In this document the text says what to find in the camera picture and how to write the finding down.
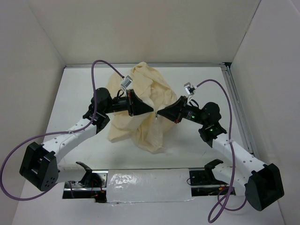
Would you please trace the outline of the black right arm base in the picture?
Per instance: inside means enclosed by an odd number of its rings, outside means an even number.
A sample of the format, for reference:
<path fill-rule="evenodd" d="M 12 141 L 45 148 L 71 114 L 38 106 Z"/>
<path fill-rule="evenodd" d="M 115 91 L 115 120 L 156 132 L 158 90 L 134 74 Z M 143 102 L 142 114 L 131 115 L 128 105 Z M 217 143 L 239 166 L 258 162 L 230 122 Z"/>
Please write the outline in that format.
<path fill-rule="evenodd" d="M 223 164 L 223 161 L 215 159 L 207 163 L 204 168 L 189 169 L 187 184 L 191 187 L 193 197 L 217 195 L 229 186 L 228 183 L 217 180 L 213 175 L 212 170 L 219 164 Z"/>

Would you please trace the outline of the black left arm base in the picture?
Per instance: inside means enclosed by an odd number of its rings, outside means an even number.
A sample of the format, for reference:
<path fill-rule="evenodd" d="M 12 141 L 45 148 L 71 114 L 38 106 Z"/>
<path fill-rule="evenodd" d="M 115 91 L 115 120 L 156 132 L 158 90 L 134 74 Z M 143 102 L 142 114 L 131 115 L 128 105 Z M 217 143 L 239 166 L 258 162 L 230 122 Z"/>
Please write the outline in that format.
<path fill-rule="evenodd" d="M 66 181 L 63 199 L 93 199 L 97 203 L 106 203 L 108 171 L 91 169 L 82 162 L 63 169 L 70 181 Z"/>

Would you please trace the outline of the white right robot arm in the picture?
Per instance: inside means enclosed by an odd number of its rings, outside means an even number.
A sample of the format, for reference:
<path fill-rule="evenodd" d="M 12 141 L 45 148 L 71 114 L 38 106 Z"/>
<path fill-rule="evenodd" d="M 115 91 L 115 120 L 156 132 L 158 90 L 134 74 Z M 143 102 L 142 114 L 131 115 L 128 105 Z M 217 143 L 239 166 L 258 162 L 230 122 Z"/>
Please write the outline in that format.
<path fill-rule="evenodd" d="M 179 123 L 182 119 L 202 125 L 199 134 L 211 148 L 220 152 L 232 162 L 226 165 L 222 160 L 213 160 L 206 166 L 205 180 L 214 184 L 218 180 L 232 182 L 237 196 L 245 196 L 250 205 L 262 211 L 284 196 L 284 188 L 279 168 L 267 165 L 255 158 L 233 139 L 219 124 L 220 109 L 216 103 L 208 102 L 202 109 L 187 104 L 182 96 L 174 104 L 158 111 L 158 115 Z"/>

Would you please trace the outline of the cream yellow jacket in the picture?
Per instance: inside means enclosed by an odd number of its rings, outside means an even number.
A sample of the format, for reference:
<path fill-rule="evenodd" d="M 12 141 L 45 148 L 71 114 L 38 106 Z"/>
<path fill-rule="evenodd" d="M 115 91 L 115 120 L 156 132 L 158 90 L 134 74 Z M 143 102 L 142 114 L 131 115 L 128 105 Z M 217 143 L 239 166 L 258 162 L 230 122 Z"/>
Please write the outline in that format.
<path fill-rule="evenodd" d="M 163 134 L 174 126 L 156 112 L 175 103 L 177 96 L 159 71 L 145 62 L 131 68 L 129 76 L 133 79 L 131 87 L 136 95 L 154 111 L 134 117 L 128 112 L 114 113 L 107 139 L 118 142 L 130 137 L 137 147 L 155 152 L 163 147 Z"/>

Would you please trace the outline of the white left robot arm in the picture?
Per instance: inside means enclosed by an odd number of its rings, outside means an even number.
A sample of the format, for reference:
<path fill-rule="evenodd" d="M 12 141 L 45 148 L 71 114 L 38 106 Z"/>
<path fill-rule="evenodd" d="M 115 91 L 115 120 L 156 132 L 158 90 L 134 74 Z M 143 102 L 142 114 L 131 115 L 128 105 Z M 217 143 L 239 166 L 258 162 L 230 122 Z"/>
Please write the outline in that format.
<path fill-rule="evenodd" d="M 85 140 L 102 131 L 110 121 L 108 114 L 126 111 L 130 116 L 139 116 L 154 111 L 143 102 L 133 89 L 125 96 L 112 98 L 108 89 L 94 92 L 88 111 L 65 134 L 42 144 L 31 143 L 25 151 L 20 175 L 40 191 L 48 191 L 55 184 L 75 180 L 80 186 L 92 183 L 92 169 L 82 162 L 60 165 L 60 161 Z"/>

